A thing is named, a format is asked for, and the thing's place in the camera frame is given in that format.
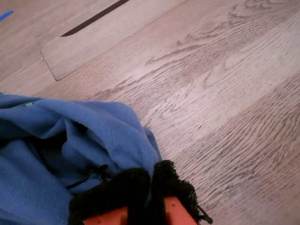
blue fabric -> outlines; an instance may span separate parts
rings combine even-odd
[[[34,142],[65,132],[62,146],[53,141],[42,150],[54,171],[49,172]],[[72,194],[99,179],[94,175],[71,190],[66,186],[91,166],[108,164],[111,175],[131,167],[152,174],[160,160],[153,134],[124,104],[0,94],[1,225],[65,225]]]

wooden floor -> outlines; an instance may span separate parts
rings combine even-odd
[[[0,22],[0,91],[127,103],[214,224],[299,225],[300,1],[174,1],[76,66],[60,51],[70,72],[55,81],[43,48],[51,55],[60,35],[112,2],[2,0],[0,14],[14,13]]]

